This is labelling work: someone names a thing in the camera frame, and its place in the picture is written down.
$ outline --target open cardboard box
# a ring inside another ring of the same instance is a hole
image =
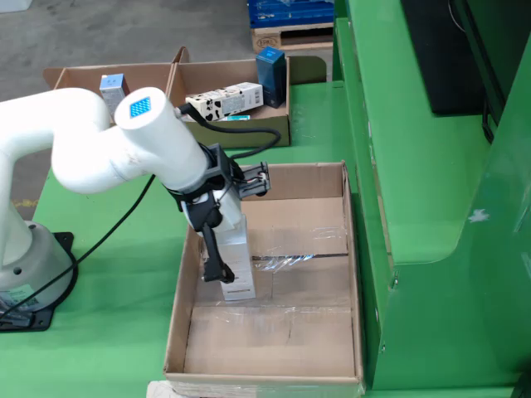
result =
[[[282,136],[277,146],[291,145],[290,88],[292,85],[326,81],[326,63],[317,56],[292,56],[287,57],[286,65],[286,101],[278,109],[263,105],[242,113],[250,115],[250,120],[218,121],[212,124],[231,129],[276,129]],[[187,59],[182,58],[173,70],[168,96],[174,106],[179,106],[186,102],[187,95],[243,82],[258,83],[256,59],[187,63]],[[196,140],[205,145],[220,143],[224,148],[246,148],[271,141],[271,135],[267,133],[223,134],[205,129],[195,122],[187,122],[187,126]]]
[[[363,393],[350,186],[344,163],[270,165],[271,190],[247,198],[256,299],[223,300],[201,281],[188,228],[164,375],[185,396]]]
[[[79,87],[101,96],[101,76],[124,73],[131,91],[157,87],[167,94],[174,66],[180,61],[188,61],[188,57],[186,47],[181,47],[171,62],[46,68],[42,76],[52,90]]]
[[[123,64],[111,66],[77,66],[46,68],[42,75],[52,90],[79,87],[101,96],[102,75],[125,74],[131,91],[142,87],[157,87],[169,97],[173,106],[184,104],[186,95],[221,89],[244,81],[258,83],[256,60],[190,63],[186,47],[181,47],[172,62]],[[251,120],[214,122],[229,128],[269,127],[279,130],[282,139],[278,146],[291,144],[290,87],[303,83],[326,81],[326,63],[317,56],[292,56],[287,60],[287,98],[278,109],[261,106],[245,114]],[[267,133],[224,134],[205,129],[195,122],[187,122],[195,138],[205,145],[220,143],[224,148],[257,147],[271,140]]]

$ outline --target black mounting plate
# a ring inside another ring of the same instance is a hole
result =
[[[72,263],[76,261],[76,258],[71,252],[72,245],[74,243],[74,234],[71,232],[55,232],[53,234],[61,247],[66,251],[68,256],[71,258]],[[49,305],[46,308],[35,311],[34,313],[23,313],[20,312],[22,316],[28,316],[31,319],[29,326],[20,327],[15,326],[11,323],[3,323],[0,321],[0,333],[1,332],[44,332],[51,325],[51,319],[53,318],[53,313],[56,310],[56,307],[61,304],[68,295],[71,293],[72,289],[76,285],[78,275],[78,269],[75,267],[72,270],[72,279],[68,285],[68,289],[55,301],[53,304]]]

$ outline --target white label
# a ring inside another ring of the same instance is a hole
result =
[[[0,292],[0,299],[9,307],[20,303],[23,299],[33,294],[33,289],[29,284],[24,284],[19,288]],[[28,303],[25,303],[20,309],[26,309],[32,305],[39,304],[37,298],[32,298]]]
[[[246,100],[244,95],[235,95],[234,97],[224,98],[222,113],[229,114],[232,112],[237,112],[242,110],[246,105]]]

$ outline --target blue box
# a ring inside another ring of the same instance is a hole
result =
[[[258,83],[264,89],[264,104],[278,108],[285,102],[286,63],[283,51],[266,47],[256,56]]]

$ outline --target black cable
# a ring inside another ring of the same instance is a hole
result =
[[[481,120],[481,127],[483,128],[483,134],[485,135],[485,138],[487,138],[487,141],[489,141],[489,143],[492,143],[494,141],[494,133],[492,132],[492,129],[489,126],[489,101],[487,100],[486,96],[485,101],[483,103],[483,116]]]
[[[213,124],[208,123],[201,114],[195,109],[191,104],[185,104],[178,107],[181,114],[187,114],[192,119],[194,119],[196,122],[198,122],[201,126],[203,126],[206,129],[210,129],[213,131],[217,131],[218,133],[229,133],[229,134],[242,134],[242,133],[268,133],[275,135],[275,138],[273,138],[269,143],[265,143],[264,145],[253,149],[248,152],[244,153],[238,153],[236,155],[232,155],[231,159],[241,159],[241,158],[248,158],[252,155],[256,155],[257,153],[264,152],[266,149],[274,147],[282,138],[278,130],[270,129],[267,127],[259,127],[256,129],[229,129],[225,127],[218,127],[214,126]]]
[[[58,274],[54,279],[52,279],[51,281],[47,282],[46,284],[44,284],[41,288],[39,288],[35,293],[33,294],[30,294],[29,296],[27,296],[25,299],[23,299],[20,303],[16,303],[15,305],[13,305],[12,307],[8,308],[2,315],[0,315],[0,321],[5,318],[9,313],[11,313],[12,311],[15,311],[17,310],[17,308],[20,308],[22,305],[24,305],[25,303],[27,303],[28,301],[30,301],[31,299],[33,299],[34,297],[36,297],[38,294],[42,293],[44,290],[48,289],[50,286],[52,286],[55,282],[57,282],[59,279],[61,279],[63,276],[65,276],[66,274],[68,274],[69,272],[71,272],[75,267],[77,267],[81,261],[83,261],[84,259],[86,259],[89,255],[91,255],[96,249],[98,249],[98,247],[101,246],[101,244],[103,242],[105,242],[107,240],[107,238],[109,238],[109,236],[111,236],[113,234],[113,232],[115,232],[119,226],[122,225],[122,223],[127,220],[127,218],[131,215],[131,213],[138,207],[138,205],[140,204],[140,202],[142,201],[142,199],[144,199],[146,193],[148,192],[148,189],[149,187],[151,186],[151,184],[153,183],[153,180],[155,179],[155,176],[151,176],[148,180],[148,183],[146,184],[146,186],[144,187],[144,189],[142,190],[142,192],[140,193],[140,196],[139,198],[136,200],[136,202],[131,206],[131,208],[129,210],[127,210],[127,212],[122,216],[122,218],[119,219],[119,221],[114,224],[114,226],[109,230],[109,232],[107,232],[103,238],[101,238],[100,240],[98,240],[98,242],[92,246],[86,253],[84,253],[77,261],[75,261],[74,263],[72,263],[72,265],[70,267],[68,267],[67,269],[65,269],[63,272],[61,272],[60,274]]]

